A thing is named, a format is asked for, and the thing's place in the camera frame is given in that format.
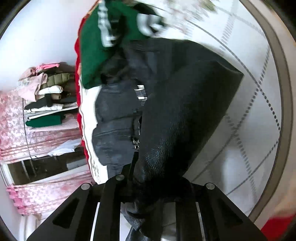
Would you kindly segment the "pink floral curtain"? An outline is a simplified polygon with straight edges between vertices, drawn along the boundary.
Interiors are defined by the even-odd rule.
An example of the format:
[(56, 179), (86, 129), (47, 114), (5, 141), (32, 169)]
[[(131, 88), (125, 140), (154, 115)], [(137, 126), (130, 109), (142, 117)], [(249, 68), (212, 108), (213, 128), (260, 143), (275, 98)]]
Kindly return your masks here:
[(25, 101), (17, 91), (1, 93), (1, 167), (7, 167), (12, 182), (6, 192), (20, 215), (56, 209), (81, 184), (95, 181), (81, 145), (71, 153), (49, 153), (67, 141), (81, 141), (77, 110), (42, 118), (55, 126), (34, 131), (28, 126)]

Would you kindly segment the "red floral blanket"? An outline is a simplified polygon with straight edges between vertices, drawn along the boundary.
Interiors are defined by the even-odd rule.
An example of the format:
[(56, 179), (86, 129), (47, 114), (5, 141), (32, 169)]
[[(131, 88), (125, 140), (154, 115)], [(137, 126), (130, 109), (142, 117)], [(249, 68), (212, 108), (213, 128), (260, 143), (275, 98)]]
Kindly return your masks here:
[(86, 163), (88, 164), (88, 168), (89, 170), (91, 170), (91, 156), (90, 156), (90, 150), (88, 147), (88, 128), (86, 127), (86, 121), (85, 121), (85, 116), (83, 113), (83, 100), (82, 100), (82, 94), (83, 94), (83, 85), (82, 85), (82, 81), (80, 80), (81, 77), (81, 50), (80, 50), (80, 34), (81, 34), (81, 30), (83, 28), (84, 23), (86, 22), (86, 20), (88, 19), (88, 17), (90, 16), (90, 14), (86, 14), (79, 25), (78, 28), (78, 34), (77, 34), (77, 39), (76, 42), (74, 44), (74, 50), (76, 53), (76, 63), (75, 63), (75, 87), (76, 87), (76, 100), (77, 100), (77, 104), (78, 104), (78, 114), (77, 114), (77, 121), (78, 121), (78, 125), (79, 125), (79, 130), (81, 132), (82, 135), (82, 141), (81, 141), (81, 145), (83, 147), (84, 150), (84, 154), (86, 157)]

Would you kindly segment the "pile of folded clothes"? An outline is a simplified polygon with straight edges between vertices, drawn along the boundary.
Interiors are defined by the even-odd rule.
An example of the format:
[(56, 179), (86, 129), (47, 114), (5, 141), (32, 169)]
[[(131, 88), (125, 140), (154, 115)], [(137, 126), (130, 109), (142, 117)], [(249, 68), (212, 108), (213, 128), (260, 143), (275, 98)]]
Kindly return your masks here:
[(75, 73), (65, 63), (41, 64), (27, 69), (16, 89), (27, 103), (26, 113), (62, 110), (76, 102)]

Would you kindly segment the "black leather jacket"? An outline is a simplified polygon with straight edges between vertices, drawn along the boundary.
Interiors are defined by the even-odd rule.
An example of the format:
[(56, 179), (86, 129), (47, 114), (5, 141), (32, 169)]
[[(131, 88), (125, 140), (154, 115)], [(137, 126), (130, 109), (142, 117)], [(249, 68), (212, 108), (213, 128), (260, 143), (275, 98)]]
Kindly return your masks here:
[(135, 200), (122, 206), (128, 240), (160, 240), (163, 193), (175, 187), (201, 152), (243, 79), (210, 49), (153, 38), (120, 47), (102, 67), (92, 144), (109, 177), (139, 157)]

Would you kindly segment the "white floral quilted mat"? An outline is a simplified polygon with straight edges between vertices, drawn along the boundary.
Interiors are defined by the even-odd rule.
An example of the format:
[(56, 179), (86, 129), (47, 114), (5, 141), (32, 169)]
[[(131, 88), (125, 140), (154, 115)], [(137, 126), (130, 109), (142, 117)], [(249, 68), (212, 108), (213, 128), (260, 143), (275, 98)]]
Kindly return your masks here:
[[(165, 26), (146, 39), (198, 43), (243, 73), (224, 117), (181, 178), (198, 185), (213, 183), (255, 224), (267, 204), (267, 196), (276, 189), (272, 179), (278, 178), (285, 166), (280, 152), (290, 141), (292, 128), (292, 112), (285, 109), (287, 92), (284, 91), (290, 76), (274, 30), (248, 1), (219, 4), (137, 1), (129, 5), (136, 3), (150, 6), (164, 18)], [(82, 94), (90, 172), (97, 185), (112, 178), (107, 167), (99, 162), (92, 144), (93, 130), (97, 126), (95, 102), (101, 86), (83, 88)], [(130, 198), (120, 207), (119, 240), (128, 240), (131, 229), (122, 206), (135, 200), (132, 181), (129, 189)], [(160, 240), (169, 240), (167, 236), (176, 222), (174, 210), (174, 203), (165, 203), (163, 197)]]

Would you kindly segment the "folded green striped garment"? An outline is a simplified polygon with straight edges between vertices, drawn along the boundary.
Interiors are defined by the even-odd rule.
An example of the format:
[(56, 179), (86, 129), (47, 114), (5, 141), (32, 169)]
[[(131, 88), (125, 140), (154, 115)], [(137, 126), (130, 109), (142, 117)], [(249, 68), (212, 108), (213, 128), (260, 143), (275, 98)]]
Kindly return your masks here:
[(104, 64), (123, 44), (152, 37), (164, 26), (164, 18), (146, 4), (99, 1), (79, 33), (83, 87), (102, 84)]

